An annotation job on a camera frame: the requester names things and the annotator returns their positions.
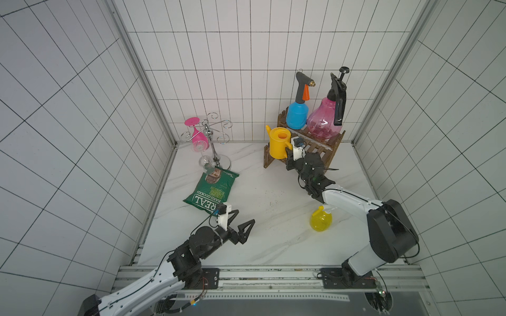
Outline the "green chips bag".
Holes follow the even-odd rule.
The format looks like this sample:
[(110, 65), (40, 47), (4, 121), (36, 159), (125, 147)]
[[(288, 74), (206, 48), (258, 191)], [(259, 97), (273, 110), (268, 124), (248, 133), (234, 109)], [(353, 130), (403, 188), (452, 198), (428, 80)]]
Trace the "green chips bag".
[(238, 177), (240, 177), (238, 173), (214, 167), (210, 173), (203, 172), (194, 192), (183, 201), (212, 214), (219, 204), (227, 201)]

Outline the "metal wine glass rack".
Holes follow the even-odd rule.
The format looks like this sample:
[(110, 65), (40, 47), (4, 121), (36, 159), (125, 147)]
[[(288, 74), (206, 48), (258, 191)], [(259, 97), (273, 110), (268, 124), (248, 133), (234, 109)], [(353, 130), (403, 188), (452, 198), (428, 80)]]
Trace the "metal wine glass rack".
[[(218, 154), (216, 150), (216, 144), (225, 145), (230, 141), (229, 135), (224, 132), (226, 129), (231, 129), (233, 127), (233, 123), (230, 120), (219, 120), (219, 115), (216, 112), (211, 112), (206, 115), (206, 118), (199, 118), (200, 124), (199, 127), (202, 128), (206, 137), (208, 138), (209, 148), (206, 151), (200, 152), (205, 155), (209, 155), (213, 157), (214, 164), (212, 167), (203, 168), (205, 172), (210, 173), (212, 168), (220, 167), (225, 170), (229, 170), (231, 168), (231, 160), (226, 155)], [(181, 134), (181, 138), (185, 142), (190, 142), (187, 139), (189, 135), (193, 133), (193, 128), (191, 131), (184, 132)]]

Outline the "yellow watering can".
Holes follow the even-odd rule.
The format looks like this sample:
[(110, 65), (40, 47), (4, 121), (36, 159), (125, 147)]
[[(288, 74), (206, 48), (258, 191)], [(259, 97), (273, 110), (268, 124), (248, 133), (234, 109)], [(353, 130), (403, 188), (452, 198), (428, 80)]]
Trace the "yellow watering can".
[(266, 125), (266, 131), (269, 136), (269, 154), (272, 158), (282, 160), (288, 158), (287, 150), (292, 150), (290, 130), (277, 127), (272, 129)]

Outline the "pink wine glass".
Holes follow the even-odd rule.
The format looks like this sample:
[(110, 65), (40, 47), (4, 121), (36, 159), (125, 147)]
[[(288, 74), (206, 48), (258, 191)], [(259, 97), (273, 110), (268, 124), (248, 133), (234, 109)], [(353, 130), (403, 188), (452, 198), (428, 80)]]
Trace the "pink wine glass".
[(196, 152), (206, 151), (209, 148), (209, 142), (202, 128), (199, 127), (200, 119), (198, 117), (191, 117), (184, 124), (193, 128), (193, 133), (187, 137), (192, 142), (193, 149)]

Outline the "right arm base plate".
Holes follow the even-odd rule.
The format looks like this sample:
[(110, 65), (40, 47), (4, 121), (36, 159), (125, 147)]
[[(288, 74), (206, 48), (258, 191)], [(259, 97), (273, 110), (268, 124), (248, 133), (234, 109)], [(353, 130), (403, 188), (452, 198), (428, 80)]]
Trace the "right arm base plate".
[(365, 276), (356, 276), (352, 271), (331, 267), (321, 268), (316, 278), (323, 282), (325, 289), (345, 290), (345, 289), (375, 289), (377, 279), (371, 272)]

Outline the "clear wine glass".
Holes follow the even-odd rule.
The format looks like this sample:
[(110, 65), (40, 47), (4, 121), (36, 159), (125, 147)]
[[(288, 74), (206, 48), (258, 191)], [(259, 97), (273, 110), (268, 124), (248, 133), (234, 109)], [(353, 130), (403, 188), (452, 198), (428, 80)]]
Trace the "clear wine glass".
[(201, 158), (199, 159), (198, 163), (203, 168), (212, 167), (214, 164), (213, 157), (201, 153)]

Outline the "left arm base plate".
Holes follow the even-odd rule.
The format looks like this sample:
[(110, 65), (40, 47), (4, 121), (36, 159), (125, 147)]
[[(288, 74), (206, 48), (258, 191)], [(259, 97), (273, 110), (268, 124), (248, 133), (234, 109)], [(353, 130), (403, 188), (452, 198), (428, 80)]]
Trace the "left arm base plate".
[(186, 276), (184, 281), (184, 290), (215, 290), (218, 288), (220, 280), (219, 268), (199, 269), (193, 274)]

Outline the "wooden slatted shelf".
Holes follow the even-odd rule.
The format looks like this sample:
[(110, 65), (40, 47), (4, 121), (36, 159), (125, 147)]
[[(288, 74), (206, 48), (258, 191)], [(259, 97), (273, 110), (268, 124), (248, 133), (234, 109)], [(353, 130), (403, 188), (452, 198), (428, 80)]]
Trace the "wooden slatted shelf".
[[(295, 137), (301, 137), (305, 139), (306, 147), (305, 154), (307, 153), (319, 153), (324, 164), (325, 164), (325, 172), (332, 170), (330, 167), (331, 162), (337, 152), (337, 149), (345, 135), (345, 132), (342, 131), (337, 136), (330, 138), (328, 140), (318, 140), (313, 135), (309, 133), (307, 127), (302, 130), (292, 130), (291, 134), (295, 135)], [(293, 151), (287, 150), (288, 158), (293, 156)], [(286, 166), (287, 159), (280, 160)], [(300, 180), (304, 181), (304, 189), (308, 192), (312, 198), (319, 200), (321, 193), (324, 189), (330, 184), (334, 184), (334, 181), (329, 180), (325, 174), (320, 175), (314, 178), (300, 178)]]

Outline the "blue spray bottle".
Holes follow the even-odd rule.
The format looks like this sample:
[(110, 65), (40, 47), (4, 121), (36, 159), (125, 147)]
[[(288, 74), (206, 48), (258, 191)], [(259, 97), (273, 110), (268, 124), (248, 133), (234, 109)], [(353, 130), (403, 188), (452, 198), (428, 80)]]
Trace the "blue spray bottle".
[(309, 88), (314, 87), (315, 82), (303, 72), (296, 73), (298, 88), (295, 102), (288, 107), (286, 123), (290, 129), (300, 130), (306, 125), (309, 108), (306, 102), (310, 99)]

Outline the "small yellow spray bottle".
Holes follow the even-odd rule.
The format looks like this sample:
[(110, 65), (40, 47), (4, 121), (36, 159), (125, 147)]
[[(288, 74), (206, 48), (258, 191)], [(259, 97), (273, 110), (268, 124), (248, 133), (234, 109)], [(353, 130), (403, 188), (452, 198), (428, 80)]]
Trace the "small yellow spray bottle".
[(324, 205), (321, 205), (310, 218), (310, 226), (316, 232), (324, 232), (332, 225), (332, 211)]

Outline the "aluminium mounting rail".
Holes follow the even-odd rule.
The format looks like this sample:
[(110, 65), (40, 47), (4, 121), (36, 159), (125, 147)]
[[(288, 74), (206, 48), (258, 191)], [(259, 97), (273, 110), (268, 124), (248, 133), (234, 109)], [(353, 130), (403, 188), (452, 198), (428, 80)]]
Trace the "aluminium mounting rail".
[[(325, 300), (350, 302), (360, 294), (373, 300), (385, 300), (394, 294), (414, 294), (429, 289), (420, 268), (412, 265), (385, 265), (371, 271), (377, 279), (375, 289), (331, 290), (316, 278), (321, 268), (332, 266), (207, 266), (219, 268), (220, 280), (215, 290), (180, 290), (170, 300)], [(113, 292), (145, 276), (156, 267), (126, 266), (117, 274)]]

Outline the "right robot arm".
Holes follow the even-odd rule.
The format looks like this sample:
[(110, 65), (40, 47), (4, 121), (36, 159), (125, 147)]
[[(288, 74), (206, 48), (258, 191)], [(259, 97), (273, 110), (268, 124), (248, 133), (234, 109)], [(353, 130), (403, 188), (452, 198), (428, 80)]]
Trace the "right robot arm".
[(298, 180), (303, 181), (300, 187), (323, 205), (324, 213), (341, 209), (367, 224), (369, 243), (341, 265), (341, 274), (348, 283), (420, 247), (419, 237), (399, 202), (371, 200), (340, 186), (334, 188), (335, 182), (324, 175), (328, 168), (319, 154), (297, 159), (289, 154), (286, 168), (297, 172)]

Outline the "pink pressure sprayer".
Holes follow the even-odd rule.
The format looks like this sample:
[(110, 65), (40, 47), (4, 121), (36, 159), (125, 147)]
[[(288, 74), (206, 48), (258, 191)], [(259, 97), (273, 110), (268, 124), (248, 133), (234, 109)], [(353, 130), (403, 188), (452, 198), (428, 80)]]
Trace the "pink pressure sprayer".
[(320, 140), (328, 140), (341, 133), (347, 102), (347, 85), (343, 79), (349, 67), (341, 67), (340, 75), (330, 74), (332, 86), (327, 96), (307, 120), (309, 133)]

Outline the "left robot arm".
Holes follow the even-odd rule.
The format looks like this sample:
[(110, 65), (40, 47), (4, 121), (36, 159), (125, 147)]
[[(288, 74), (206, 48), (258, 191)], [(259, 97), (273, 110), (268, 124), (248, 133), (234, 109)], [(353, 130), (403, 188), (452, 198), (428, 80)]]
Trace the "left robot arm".
[(93, 294), (81, 304), (79, 315), (139, 315), (152, 305), (184, 288), (210, 283), (204, 277), (202, 260), (208, 258), (226, 242), (245, 244), (256, 221), (251, 219), (236, 229), (230, 227), (237, 210), (221, 212), (216, 209), (216, 226), (198, 225), (188, 239), (163, 256), (159, 265), (125, 288), (102, 298)]

